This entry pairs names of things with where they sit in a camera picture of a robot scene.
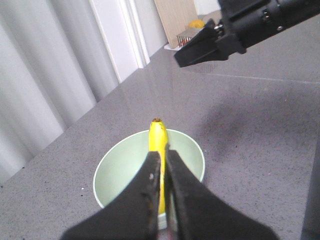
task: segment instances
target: light green bowl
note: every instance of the light green bowl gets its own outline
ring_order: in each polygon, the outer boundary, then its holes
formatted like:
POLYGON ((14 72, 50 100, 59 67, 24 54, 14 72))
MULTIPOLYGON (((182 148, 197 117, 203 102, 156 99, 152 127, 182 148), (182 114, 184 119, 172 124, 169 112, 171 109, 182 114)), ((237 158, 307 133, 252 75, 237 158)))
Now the light green bowl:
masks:
MULTIPOLYGON (((167 129, 171 150, 176 150, 190 171, 200 180, 205 174, 205 158, 199 145, 188 135, 167 129)), ((149 130, 137 132, 118 142, 102 158, 93 177, 93 192, 101 208, 115 199, 134 178, 149 148, 149 130)), ((158 216, 158 227, 167 227, 166 214, 158 216)))

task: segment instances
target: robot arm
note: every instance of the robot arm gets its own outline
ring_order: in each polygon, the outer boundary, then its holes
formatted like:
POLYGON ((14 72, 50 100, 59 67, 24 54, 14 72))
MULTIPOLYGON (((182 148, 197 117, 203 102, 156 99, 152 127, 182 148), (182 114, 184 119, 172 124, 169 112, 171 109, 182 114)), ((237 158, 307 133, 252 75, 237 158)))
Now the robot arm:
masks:
POLYGON ((175 59, 180 67, 227 60, 246 49, 320 14, 320 0, 218 0, 221 20, 208 21, 175 59))

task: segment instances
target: banana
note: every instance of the banana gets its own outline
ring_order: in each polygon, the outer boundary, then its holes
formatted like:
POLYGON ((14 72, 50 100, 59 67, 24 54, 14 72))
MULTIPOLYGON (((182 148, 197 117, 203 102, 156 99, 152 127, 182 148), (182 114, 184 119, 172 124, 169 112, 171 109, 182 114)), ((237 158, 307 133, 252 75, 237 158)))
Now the banana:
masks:
POLYGON ((166 145, 168 143, 168 133, 166 126, 160 118, 154 118, 149 129, 149 151, 158 151, 161 158, 160 168, 160 196, 159 214, 166 211, 165 206, 165 167, 166 167, 166 145))

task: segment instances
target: wooden board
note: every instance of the wooden board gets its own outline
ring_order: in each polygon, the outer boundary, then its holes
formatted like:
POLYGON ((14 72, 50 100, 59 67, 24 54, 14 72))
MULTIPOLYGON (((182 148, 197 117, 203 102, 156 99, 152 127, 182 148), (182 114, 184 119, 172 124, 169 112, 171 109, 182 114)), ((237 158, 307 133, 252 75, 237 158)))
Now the wooden board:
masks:
POLYGON ((196 20, 197 10, 193 0, 154 0, 166 38, 171 48, 178 46, 177 35, 196 20))

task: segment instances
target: table surface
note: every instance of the table surface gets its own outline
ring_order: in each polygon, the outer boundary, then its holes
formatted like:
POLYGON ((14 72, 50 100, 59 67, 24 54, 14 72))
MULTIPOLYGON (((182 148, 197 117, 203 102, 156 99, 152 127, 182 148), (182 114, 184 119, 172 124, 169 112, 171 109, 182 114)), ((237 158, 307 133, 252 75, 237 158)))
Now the table surface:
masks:
POLYGON ((154 117, 198 142, 213 193, 280 239, 300 239, 320 120, 319 38, 316 17, 225 62, 179 68, 159 50, 3 184, 0 239, 57 240, 99 211, 98 163, 154 117))

